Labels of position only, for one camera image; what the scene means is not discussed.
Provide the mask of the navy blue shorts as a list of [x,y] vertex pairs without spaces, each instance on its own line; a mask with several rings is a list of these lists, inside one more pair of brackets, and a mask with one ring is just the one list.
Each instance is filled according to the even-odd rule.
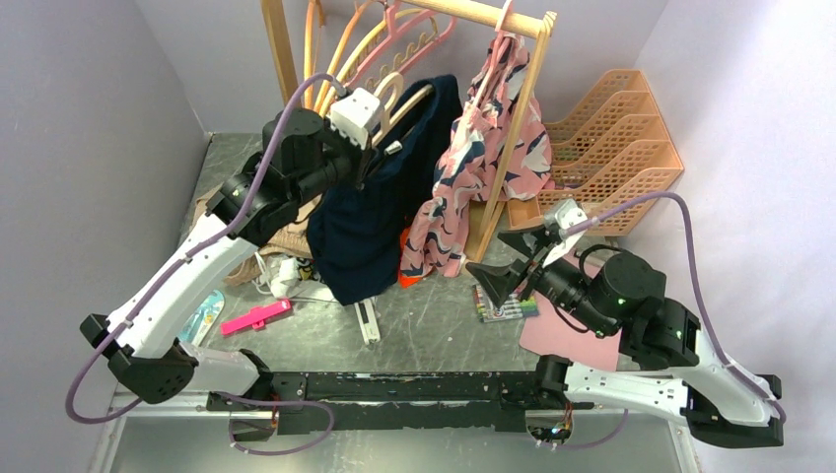
[[378,152],[375,173],[362,189],[330,188],[307,228],[313,264],[342,305],[375,297],[397,280],[399,237],[432,196],[435,167],[462,115],[457,78],[441,75],[414,82],[405,93],[435,91],[394,125],[380,145],[399,142],[389,156]]

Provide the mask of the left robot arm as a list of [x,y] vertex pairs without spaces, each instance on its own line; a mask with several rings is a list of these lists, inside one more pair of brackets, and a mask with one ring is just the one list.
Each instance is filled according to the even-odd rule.
[[267,366],[247,351],[202,349],[179,339],[192,313],[233,269],[328,188],[365,176],[378,113],[282,111],[265,150],[224,182],[186,240],[134,297],[81,326],[117,381],[148,404],[187,388],[234,394],[245,408],[269,403]]

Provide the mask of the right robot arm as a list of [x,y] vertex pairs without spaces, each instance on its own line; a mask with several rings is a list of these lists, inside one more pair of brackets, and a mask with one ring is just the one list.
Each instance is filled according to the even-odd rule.
[[493,304],[541,296],[598,339],[614,338],[636,373],[596,369],[560,355],[539,358],[532,396],[542,407],[612,404],[688,429],[697,440],[729,449],[778,447],[784,424],[782,382],[737,367],[712,343],[708,322],[669,298],[666,277],[628,251],[613,252],[593,275],[582,262],[547,254],[562,243],[544,228],[503,232],[520,258],[503,266],[470,262],[467,271]]

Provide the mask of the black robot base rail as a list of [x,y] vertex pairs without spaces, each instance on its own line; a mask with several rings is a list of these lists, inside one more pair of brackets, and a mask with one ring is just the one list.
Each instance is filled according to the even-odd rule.
[[562,411],[556,383],[522,372],[275,372],[245,404],[212,392],[210,412],[273,411],[279,435],[336,431],[491,428],[523,433],[527,416]]

